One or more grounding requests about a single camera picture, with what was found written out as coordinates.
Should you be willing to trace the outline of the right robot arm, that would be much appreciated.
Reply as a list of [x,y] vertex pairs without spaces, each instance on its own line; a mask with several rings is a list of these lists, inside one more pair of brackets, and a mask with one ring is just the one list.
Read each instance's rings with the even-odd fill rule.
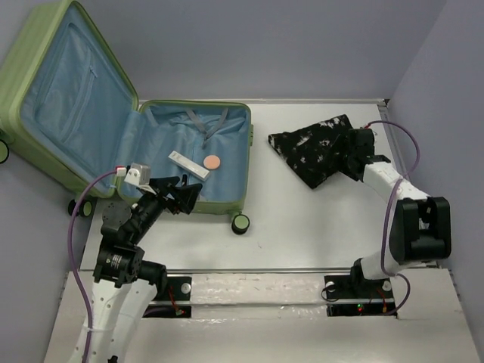
[[357,259],[348,275],[328,278],[321,291],[329,303],[350,293],[366,299],[376,283],[401,278],[402,272],[451,255],[451,207],[444,197],[432,197],[399,173],[389,158],[377,155],[368,127],[349,129],[331,148],[339,170],[373,189],[385,202],[380,249]]

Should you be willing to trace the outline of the round peach compact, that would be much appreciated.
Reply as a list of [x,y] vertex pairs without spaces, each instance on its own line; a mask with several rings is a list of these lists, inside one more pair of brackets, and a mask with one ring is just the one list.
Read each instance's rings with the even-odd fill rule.
[[221,166],[221,160],[218,156],[211,154],[205,157],[203,166],[208,170],[216,170]]

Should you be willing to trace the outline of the black white patterned garment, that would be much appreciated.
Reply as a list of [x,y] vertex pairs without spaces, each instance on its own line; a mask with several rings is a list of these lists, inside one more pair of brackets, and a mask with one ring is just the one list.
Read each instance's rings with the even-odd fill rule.
[[339,171],[342,141],[352,124],[346,114],[292,132],[273,133],[268,143],[311,189]]

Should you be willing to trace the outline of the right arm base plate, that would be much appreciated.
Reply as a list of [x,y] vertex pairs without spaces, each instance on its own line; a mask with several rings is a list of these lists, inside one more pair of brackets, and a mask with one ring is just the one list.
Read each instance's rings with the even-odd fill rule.
[[354,282],[349,275],[327,275],[321,298],[327,303],[328,317],[396,315],[389,279]]

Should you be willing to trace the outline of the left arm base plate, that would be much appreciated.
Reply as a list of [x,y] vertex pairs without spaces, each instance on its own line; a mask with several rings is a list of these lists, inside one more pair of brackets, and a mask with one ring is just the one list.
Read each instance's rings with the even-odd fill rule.
[[190,318],[192,277],[168,276],[166,289],[150,302],[144,318]]

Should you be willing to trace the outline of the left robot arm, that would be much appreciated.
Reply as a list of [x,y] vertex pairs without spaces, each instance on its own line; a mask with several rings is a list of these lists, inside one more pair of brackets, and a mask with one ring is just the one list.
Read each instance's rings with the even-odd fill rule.
[[164,210],[190,214],[203,187],[187,185],[177,176],[143,176],[139,167],[122,167],[115,173],[142,195],[124,223],[101,229],[92,292],[81,292],[87,315],[71,362],[124,360],[148,305],[166,293],[168,283],[166,267],[145,261],[139,243]]

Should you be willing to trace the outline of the green hard-shell suitcase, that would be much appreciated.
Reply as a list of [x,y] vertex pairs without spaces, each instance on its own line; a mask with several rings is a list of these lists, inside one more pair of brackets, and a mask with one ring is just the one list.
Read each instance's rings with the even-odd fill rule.
[[[138,189],[111,171],[140,163],[154,178],[186,174],[188,183],[202,184],[195,212],[229,215],[243,234],[252,142],[245,104],[140,102],[76,1],[35,6],[1,66],[2,161],[19,154],[75,194],[93,184],[95,197],[134,202]],[[221,166],[201,181],[168,158],[174,150],[201,166],[214,154]]]

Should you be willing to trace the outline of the white rectangular box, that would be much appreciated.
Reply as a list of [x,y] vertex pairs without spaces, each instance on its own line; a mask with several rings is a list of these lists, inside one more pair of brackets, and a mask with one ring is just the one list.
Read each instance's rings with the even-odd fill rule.
[[181,167],[183,170],[194,175],[201,181],[206,181],[209,177],[209,170],[203,166],[195,163],[194,161],[188,159],[177,151],[172,151],[168,158],[177,166]]

